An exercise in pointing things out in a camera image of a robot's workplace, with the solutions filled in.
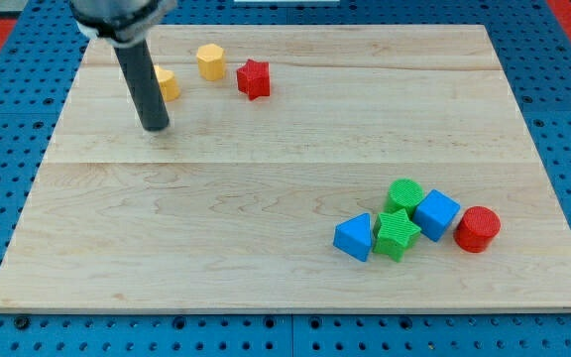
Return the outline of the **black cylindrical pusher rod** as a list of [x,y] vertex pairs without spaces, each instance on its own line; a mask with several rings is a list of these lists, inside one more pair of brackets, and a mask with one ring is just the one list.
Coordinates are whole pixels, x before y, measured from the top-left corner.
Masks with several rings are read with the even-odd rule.
[[115,48],[117,60],[144,130],[162,131],[170,123],[146,40],[129,48]]

